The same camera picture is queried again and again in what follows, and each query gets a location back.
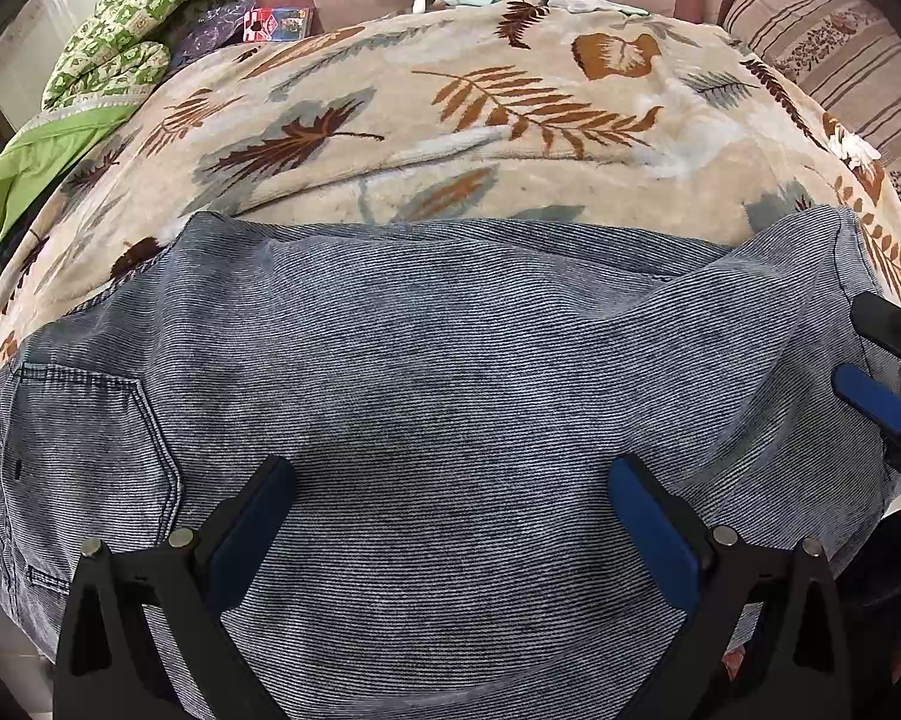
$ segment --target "black clamp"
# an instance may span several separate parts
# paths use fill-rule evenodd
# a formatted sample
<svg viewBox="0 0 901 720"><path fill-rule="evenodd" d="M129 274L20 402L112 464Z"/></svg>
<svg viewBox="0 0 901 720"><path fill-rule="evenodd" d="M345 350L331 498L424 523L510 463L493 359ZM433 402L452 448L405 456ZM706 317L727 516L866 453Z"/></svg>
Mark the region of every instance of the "black clamp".
<svg viewBox="0 0 901 720"><path fill-rule="evenodd" d="M627 528L665 600L687 619L618 720L799 720L850 717L847 643L820 541L792 550L708 529L635 456L608 476ZM763 603L737 678L712 688L746 604Z"/></svg>
<svg viewBox="0 0 901 720"><path fill-rule="evenodd" d="M190 720L167 677L143 605L164 617L217 720L286 720L220 622L243 600L297 490L288 461L269 457L199 530L115 554L81 549L54 675L56 720Z"/></svg>
<svg viewBox="0 0 901 720"><path fill-rule="evenodd" d="M901 308L874 293L861 293L851 304L857 333L901 360ZM846 362L833 370L833 391L881 429L886 461L901 473L901 398Z"/></svg>

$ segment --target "fleece blanket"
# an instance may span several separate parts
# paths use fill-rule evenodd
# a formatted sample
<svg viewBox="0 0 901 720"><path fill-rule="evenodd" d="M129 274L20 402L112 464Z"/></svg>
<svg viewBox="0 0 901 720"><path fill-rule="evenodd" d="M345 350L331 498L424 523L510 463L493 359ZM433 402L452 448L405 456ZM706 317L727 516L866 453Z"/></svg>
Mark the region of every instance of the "fleece blanket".
<svg viewBox="0 0 901 720"><path fill-rule="evenodd" d="M153 37L194 0L98 0L68 40L41 113L0 155L0 241L41 191L127 121L154 91L170 52Z"/></svg>
<svg viewBox="0 0 901 720"><path fill-rule="evenodd" d="M901 205L843 130L716 25L504 0L226 47L51 196L0 280L0 368L200 209L283 225L537 218L741 245L850 209L901 304Z"/></svg>

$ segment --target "white flower decoration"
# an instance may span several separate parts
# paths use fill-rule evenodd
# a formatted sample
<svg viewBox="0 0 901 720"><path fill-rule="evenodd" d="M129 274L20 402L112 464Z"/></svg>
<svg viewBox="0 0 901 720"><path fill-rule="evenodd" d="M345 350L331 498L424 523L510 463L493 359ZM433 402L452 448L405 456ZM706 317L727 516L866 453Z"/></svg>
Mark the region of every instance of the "white flower decoration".
<svg viewBox="0 0 901 720"><path fill-rule="evenodd" d="M881 153L867 143L864 138L855 132L850 132L843 124L834 124L833 135L828 140L828 148L834 156L842 162L847 163L847 167L855 170L856 167L863 167L867 173L867 177L874 178L874 160L881 159Z"/></svg>

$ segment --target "striped fabric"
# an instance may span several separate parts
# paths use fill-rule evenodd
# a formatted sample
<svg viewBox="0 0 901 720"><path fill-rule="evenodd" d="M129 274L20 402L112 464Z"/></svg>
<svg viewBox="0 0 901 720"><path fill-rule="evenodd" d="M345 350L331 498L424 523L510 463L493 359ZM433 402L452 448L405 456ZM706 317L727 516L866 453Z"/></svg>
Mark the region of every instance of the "striped fabric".
<svg viewBox="0 0 901 720"><path fill-rule="evenodd" d="M736 0L727 30L873 144L901 201L901 40L865 0Z"/></svg>
<svg viewBox="0 0 901 720"><path fill-rule="evenodd" d="M1 369L3 608L52 656L86 536L163 541L278 454L299 498L224 623L291 720L607 720L683 618L607 500L612 458L748 541L812 533L837 570L900 491L831 388L852 362L901 396L850 323L864 257L828 206L733 249L193 215Z"/></svg>

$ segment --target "metal screw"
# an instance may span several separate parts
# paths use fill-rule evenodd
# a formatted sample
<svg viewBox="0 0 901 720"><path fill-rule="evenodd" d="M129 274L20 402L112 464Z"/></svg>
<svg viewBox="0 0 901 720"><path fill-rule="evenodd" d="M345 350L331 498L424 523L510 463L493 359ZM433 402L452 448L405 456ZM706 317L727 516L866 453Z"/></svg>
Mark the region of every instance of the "metal screw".
<svg viewBox="0 0 901 720"><path fill-rule="evenodd" d="M808 536L801 542L801 546L804 547L804 552L811 557L820 557L824 553L824 546L820 542L820 539L814 538L814 536Z"/></svg>
<svg viewBox="0 0 901 720"><path fill-rule="evenodd" d="M167 543L175 549L188 546L191 541L194 541L194 532L190 528L178 528L167 538Z"/></svg>
<svg viewBox="0 0 901 720"><path fill-rule="evenodd" d="M732 547L737 543L737 531L727 525L718 525L713 529L713 540L725 547Z"/></svg>
<svg viewBox="0 0 901 720"><path fill-rule="evenodd" d="M94 536L85 538L84 543L81 544L81 557L93 557L103 548L104 542L99 538L95 538Z"/></svg>

